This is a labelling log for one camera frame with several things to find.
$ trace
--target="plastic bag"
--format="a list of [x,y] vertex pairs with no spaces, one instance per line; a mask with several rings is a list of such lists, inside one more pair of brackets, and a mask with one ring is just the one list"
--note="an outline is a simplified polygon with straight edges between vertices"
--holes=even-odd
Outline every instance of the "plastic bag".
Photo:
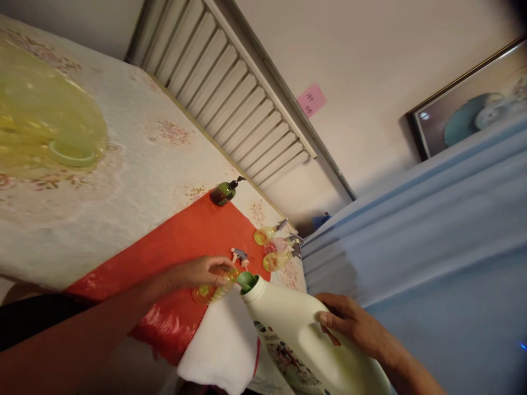
[[0,37],[0,173],[56,180],[91,172],[106,148],[97,102],[43,60]]

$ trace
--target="floral tablecloth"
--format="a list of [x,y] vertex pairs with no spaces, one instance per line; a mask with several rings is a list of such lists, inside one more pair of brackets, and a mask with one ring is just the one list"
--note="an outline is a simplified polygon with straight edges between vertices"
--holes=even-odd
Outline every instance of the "floral tablecloth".
[[[0,174],[0,274],[63,290],[219,182],[238,177],[141,69],[2,15],[0,35],[90,94],[109,136],[104,158],[88,175]],[[249,183],[240,183],[233,203],[257,228],[281,219]],[[306,291],[299,260],[271,282]],[[251,388],[289,391],[265,361]]]

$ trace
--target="radiator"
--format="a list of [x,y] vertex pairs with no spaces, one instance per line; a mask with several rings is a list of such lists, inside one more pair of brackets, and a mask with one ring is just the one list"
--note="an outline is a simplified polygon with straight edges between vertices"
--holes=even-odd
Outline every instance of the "radiator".
[[214,0],[148,1],[131,48],[260,188],[316,157]]

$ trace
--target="small spray bottle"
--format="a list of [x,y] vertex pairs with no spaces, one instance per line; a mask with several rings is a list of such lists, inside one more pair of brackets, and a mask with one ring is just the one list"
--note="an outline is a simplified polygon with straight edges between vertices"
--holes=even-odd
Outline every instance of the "small spray bottle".
[[256,241],[256,244],[258,245],[266,245],[269,243],[273,238],[276,232],[279,230],[282,230],[284,226],[287,224],[288,219],[284,219],[280,222],[278,222],[278,225],[273,227],[263,227],[258,229],[254,233],[254,241]]
[[210,200],[212,200],[212,202],[216,206],[226,205],[235,196],[236,187],[238,186],[238,183],[242,180],[245,180],[245,178],[240,176],[238,177],[238,179],[232,180],[230,183],[221,183],[210,193]]
[[271,252],[263,257],[263,268],[268,272],[276,272],[296,256],[300,256],[296,251]]
[[200,285],[199,287],[194,288],[192,290],[192,299],[194,299],[196,303],[200,304],[211,304],[220,300],[225,295],[227,295],[227,293],[235,285],[236,279],[241,272],[242,270],[238,268],[231,269],[227,273],[224,272],[223,277],[225,277],[227,282],[221,287],[213,285]]
[[288,247],[293,247],[295,244],[302,245],[303,242],[303,238],[298,235],[291,235],[286,238],[274,238],[269,242],[269,244],[266,244],[263,247],[263,250],[266,254],[275,251],[284,252],[288,249]]

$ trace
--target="picture frame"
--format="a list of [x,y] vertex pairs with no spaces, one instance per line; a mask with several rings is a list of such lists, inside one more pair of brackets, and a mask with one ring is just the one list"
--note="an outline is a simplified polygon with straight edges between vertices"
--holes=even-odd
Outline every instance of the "picture frame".
[[527,37],[521,37],[406,114],[425,161],[527,110]]

